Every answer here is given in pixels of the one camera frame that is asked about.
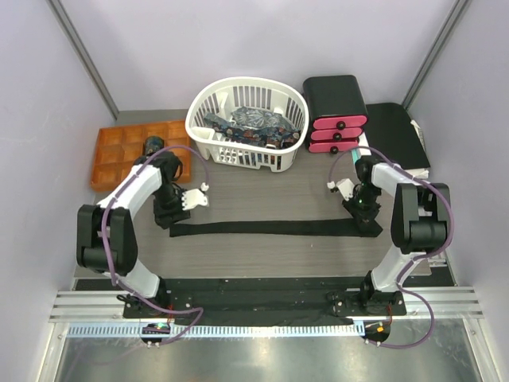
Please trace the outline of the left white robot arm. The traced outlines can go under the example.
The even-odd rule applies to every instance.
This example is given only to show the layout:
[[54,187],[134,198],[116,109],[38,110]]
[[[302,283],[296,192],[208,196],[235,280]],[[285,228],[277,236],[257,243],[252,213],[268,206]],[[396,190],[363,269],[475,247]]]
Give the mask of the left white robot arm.
[[185,190],[176,184],[182,173],[181,160],[171,151],[154,159],[143,155],[129,175],[107,198],[96,205],[83,205],[77,214],[76,261],[80,267],[107,276],[142,300],[151,317],[163,316],[169,308],[165,280],[138,258],[133,218],[150,197],[157,226],[168,229],[187,220]]

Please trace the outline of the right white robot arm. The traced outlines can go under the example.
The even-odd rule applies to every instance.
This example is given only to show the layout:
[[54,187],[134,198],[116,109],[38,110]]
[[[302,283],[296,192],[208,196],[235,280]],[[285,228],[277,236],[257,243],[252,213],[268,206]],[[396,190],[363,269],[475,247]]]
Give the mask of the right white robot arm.
[[387,314],[402,301],[402,287],[411,271],[434,252],[441,252],[452,238],[449,187],[414,178],[400,166],[371,155],[356,162],[357,184],[345,178],[335,186],[356,227],[367,234],[373,229],[382,191],[393,197],[390,221],[392,245],[377,267],[361,282],[348,301],[366,315]]

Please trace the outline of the black tie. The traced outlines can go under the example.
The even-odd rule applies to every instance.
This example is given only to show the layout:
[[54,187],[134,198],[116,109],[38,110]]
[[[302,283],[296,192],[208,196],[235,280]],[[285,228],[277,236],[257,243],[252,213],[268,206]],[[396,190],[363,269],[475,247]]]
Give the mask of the black tie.
[[263,234],[286,236],[331,236],[375,238],[383,232],[382,227],[372,221],[359,228],[353,218],[334,220],[265,220],[225,221],[206,224],[173,224],[170,237],[207,234]]

